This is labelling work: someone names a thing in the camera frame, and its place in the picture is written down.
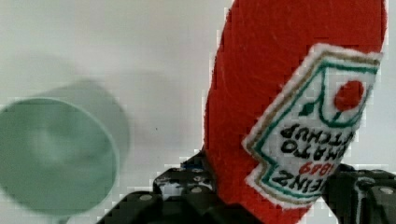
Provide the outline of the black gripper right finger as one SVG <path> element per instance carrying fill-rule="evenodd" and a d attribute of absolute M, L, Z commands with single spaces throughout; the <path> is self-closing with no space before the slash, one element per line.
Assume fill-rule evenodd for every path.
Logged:
<path fill-rule="evenodd" d="M 328 179 L 324 202 L 339 224 L 396 224 L 395 174 L 341 164 Z"/>

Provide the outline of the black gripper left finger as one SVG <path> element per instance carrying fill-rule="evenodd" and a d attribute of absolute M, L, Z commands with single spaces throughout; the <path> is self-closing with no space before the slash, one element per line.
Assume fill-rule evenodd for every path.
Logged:
<path fill-rule="evenodd" d="M 200 150 L 156 177 L 151 191 L 126 195 L 97 224 L 262 224 L 239 203 L 225 203 Z"/>

